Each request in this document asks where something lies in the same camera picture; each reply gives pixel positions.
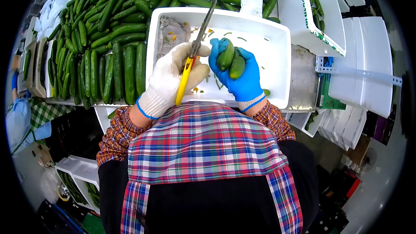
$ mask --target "stainless steel table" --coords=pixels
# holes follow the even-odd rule
[[[309,50],[292,45],[292,71],[289,91],[289,102],[282,112],[313,112],[315,111],[318,94],[318,75],[315,73],[316,56]],[[54,97],[46,98],[46,103],[74,106],[74,99],[64,101]],[[124,101],[105,104],[102,101],[91,105],[92,107],[121,107],[126,106]]]

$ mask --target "blue cloth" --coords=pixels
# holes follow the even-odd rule
[[[251,52],[238,48],[238,52],[245,59],[245,70],[241,77],[232,79],[228,75],[228,69],[222,71],[217,66],[217,58],[227,48],[228,40],[214,38],[210,40],[210,44],[212,49],[208,58],[209,66],[220,82],[235,96],[236,101],[251,101],[263,94],[260,86],[259,65],[257,65],[256,58]]]
[[[29,133],[31,115],[32,112],[27,99],[16,99],[12,110],[6,116],[6,130],[11,153],[22,151],[35,140],[50,137],[52,133],[51,122],[37,128],[33,134]]]

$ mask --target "scissor blade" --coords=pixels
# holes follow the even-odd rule
[[[198,36],[197,36],[197,37],[196,37],[196,39],[192,42],[192,53],[191,53],[191,55],[190,55],[190,57],[191,57],[191,58],[193,58],[193,57],[194,57],[194,56],[198,53],[198,50],[199,50],[199,48],[201,47],[202,36],[204,35],[205,30],[206,30],[206,29],[207,29],[207,27],[208,27],[208,23],[209,23],[209,21],[211,20],[212,13],[214,12],[215,7],[217,6],[217,1],[218,1],[218,0],[215,0],[215,1],[212,3],[212,6],[209,8],[207,15],[205,16],[205,19],[204,19],[204,21],[202,22],[202,26],[201,26],[201,28],[199,29]]]

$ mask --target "white cotton glove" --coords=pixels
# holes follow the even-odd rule
[[[149,87],[136,102],[138,109],[145,117],[157,119],[175,104],[182,71],[191,50],[192,43],[179,44],[157,60],[153,74],[149,78]],[[210,52],[211,50],[207,46],[201,45],[198,55],[206,57]],[[209,66],[201,64],[196,59],[190,71],[185,92],[200,84],[209,73]]]

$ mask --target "yellow scissors handle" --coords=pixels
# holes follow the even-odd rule
[[[189,58],[189,57],[188,57],[188,59],[186,59],[184,72],[182,73],[182,80],[180,81],[178,95],[176,96],[176,101],[175,101],[175,104],[177,106],[180,105],[180,103],[182,102],[182,99],[184,98],[186,84],[188,83],[190,69],[193,66],[194,60],[195,60],[195,58]]]

